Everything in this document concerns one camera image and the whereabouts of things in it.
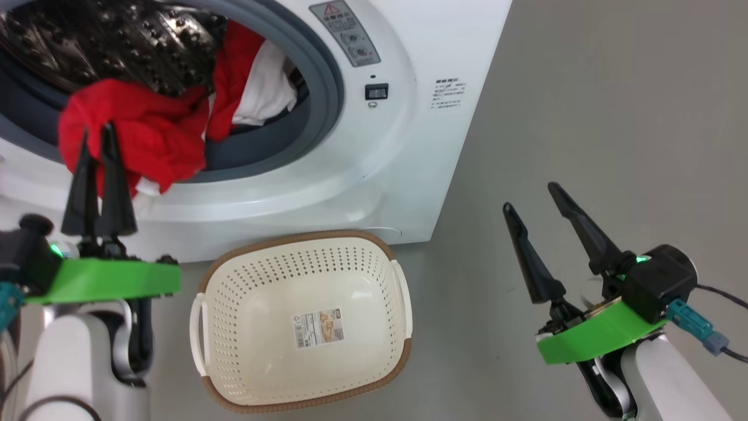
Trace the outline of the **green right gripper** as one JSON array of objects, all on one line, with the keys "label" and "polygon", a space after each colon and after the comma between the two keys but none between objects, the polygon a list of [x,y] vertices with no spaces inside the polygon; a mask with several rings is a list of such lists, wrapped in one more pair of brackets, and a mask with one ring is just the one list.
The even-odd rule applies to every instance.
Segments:
[{"label": "green right gripper", "polygon": [[595,275],[614,275],[602,291],[618,288],[611,298],[588,310],[566,300],[563,283],[553,277],[529,240],[527,227],[511,203],[503,205],[503,217],[521,274],[533,304],[550,304],[550,321],[535,336],[535,344],[548,365],[591,361],[645,338],[666,322],[668,304],[658,306],[650,317],[624,300],[625,274],[636,264],[633,251],[622,251],[595,221],[572,199],[559,183],[550,182],[548,191],[559,213],[570,221]]}]

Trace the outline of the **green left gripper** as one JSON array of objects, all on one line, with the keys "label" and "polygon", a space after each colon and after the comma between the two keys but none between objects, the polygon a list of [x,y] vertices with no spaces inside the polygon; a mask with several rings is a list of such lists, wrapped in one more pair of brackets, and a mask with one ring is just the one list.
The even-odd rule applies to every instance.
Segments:
[{"label": "green left gripper", "polygon": [[[97,203],[97,162],[91,156],[85,130],[64,211],[62,234],[115,237],[138,232],[127,171],[112,123],[102,128],[99,159],[103,169],[101,215]],[[48,293],[30,296],[27,301],[40,305],[110,302],[157,298],[175,294],[180,288],[181,272],[174,264],[64,258]]]}]

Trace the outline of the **red garment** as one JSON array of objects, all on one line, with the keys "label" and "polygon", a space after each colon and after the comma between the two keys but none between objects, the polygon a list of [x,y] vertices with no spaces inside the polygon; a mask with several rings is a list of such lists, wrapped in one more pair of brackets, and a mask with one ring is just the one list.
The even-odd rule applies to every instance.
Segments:
[{"label": "red garment", "polygon": [[237,22],[229,22],[216,55],[214,95],[207,88],[188,88],[176,98],[116,79],[104,79],[74,93],[58,123],[58,150],[68,170],[75,170],[83,146],[100,160],[107,123],[114,126],[130,195],[141,181],[163,194],[172,184],[192,178],[206,165],[206,139],[222,141],[233,118],[254,61],[265,39]]}]

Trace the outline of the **white garment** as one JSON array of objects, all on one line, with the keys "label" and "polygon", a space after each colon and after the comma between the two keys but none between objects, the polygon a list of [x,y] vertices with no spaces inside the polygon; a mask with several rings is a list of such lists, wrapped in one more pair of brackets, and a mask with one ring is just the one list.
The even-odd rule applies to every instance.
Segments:
[{"label": "white garment", "polygon": [[131,194],[157,197],[206,167],[205,144],[222,142],[235,126],[261,127],[297,103],[284,66],[286,55],[271,41],[230,22],[214,62],[214,93],[191,88],[179,98],[151,99],[165,109],[147,115],[142,146],[131,168]]}]

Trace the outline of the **white front-load washing machine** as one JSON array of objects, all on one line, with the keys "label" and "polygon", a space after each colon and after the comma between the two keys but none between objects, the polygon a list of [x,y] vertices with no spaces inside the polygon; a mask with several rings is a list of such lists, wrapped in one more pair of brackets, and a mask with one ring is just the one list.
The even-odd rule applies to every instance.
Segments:
[{"label": "white front-load washing machine", "polygon": [[[275,170],[227,181],[176,184],[136,205],[143,259],[207,261],[236,247],[294,233],[394,227],[397,243],[427,241],[451,183],[512,0],[345,0],[380,55],[353,67],[313,4],[288,8],[331,51],[344,104],[331,133]],[[389,85],[366,101],[365,85]],[[61,226],[70,172],[17,146],[0,146],[0,229],[26,213]]]}]

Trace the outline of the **cream perforated basket brown rim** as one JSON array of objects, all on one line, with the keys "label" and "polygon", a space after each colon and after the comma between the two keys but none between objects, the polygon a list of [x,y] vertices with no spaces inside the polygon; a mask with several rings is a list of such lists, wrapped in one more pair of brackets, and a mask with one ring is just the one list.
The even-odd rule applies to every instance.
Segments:
[{"label": "cream perforated basket brown rim", "polygon": [[[296,348],[294,315],[339,308],[345,340]],[[366,394],[400,375],[412,348],[408,282],[363,231],[296,234],[217,258],[192,303],[202,384],[236,413],[283,412]]]}]

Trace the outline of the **grey rubber door gasket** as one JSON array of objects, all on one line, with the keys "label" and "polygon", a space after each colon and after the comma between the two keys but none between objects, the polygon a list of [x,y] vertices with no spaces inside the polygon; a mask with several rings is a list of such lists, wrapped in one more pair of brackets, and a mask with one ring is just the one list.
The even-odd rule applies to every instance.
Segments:
[{"label": "grey rubber door gasket", "polygon": [[[288,54],[301,101],[262,127],[243,125],[205,146],[206,167],[195,183],[260,175],[313,151],[333,129],[344,104],[344,80],[321,38],[273,0],[174,0],[206,9],[259,32]],[[30,0],[0,0],[0,12]],[[63,163],[58,123],[70,97],[0,50],[0,146],[17,146],[44,163]]]}]

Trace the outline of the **stainless steel washer drum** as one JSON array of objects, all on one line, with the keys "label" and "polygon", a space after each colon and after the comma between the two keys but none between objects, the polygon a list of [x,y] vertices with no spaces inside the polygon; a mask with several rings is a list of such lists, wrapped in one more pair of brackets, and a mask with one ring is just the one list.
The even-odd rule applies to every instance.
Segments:
[{"label": "stainless steel washer drum", "polygon": [[0,12],[0,50],[67,93],[116,79],[175,98],[213,86],[227,22],[174,0],[30,0]]}]

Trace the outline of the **round white filter cover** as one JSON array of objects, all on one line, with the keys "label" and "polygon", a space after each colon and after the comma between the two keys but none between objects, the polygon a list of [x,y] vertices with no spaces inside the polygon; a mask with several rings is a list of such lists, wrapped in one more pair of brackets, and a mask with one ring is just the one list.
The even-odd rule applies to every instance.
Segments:
[{"label": "round white filter cover", "polygon": [[397,243],[403,237],[403,232],[394,227],[361,227],[361,231],[377,236],[386,243]]}]

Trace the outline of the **product label sticker with barcode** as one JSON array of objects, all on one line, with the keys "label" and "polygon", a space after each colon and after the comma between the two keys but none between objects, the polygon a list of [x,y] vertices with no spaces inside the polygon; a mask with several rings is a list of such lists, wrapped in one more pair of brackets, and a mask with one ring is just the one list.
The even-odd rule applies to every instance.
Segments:
[{"label": "product label sticker with barcode", "polygon": [[344,322],[339,308],[294,315],[292,328],[297,349],[326,346],[345,340]]}]

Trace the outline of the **grey warning label sticker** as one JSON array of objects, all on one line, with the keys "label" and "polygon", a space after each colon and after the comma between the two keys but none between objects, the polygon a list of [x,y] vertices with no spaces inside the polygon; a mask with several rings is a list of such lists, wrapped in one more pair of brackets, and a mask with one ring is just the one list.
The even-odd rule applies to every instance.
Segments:
[{"label": "grey warning label sticker", "polygon": [[313,4],[309,10],[326,27],[353,67],[381,62],[376,46],[345,0]]}]

